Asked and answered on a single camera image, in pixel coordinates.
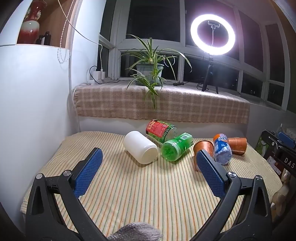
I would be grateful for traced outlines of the gloved grey hand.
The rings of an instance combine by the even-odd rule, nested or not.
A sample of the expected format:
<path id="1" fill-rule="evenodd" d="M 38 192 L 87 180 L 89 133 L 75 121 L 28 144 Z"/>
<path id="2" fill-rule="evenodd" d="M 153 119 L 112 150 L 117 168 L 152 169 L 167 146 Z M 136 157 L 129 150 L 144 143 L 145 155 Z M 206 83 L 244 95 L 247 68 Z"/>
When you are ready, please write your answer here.
<path id="1" fill-rule="evenodd" d="M 145 222 L 132 222 L 107 237 L 108 240 L 161 240 L 163 235 Z"/>

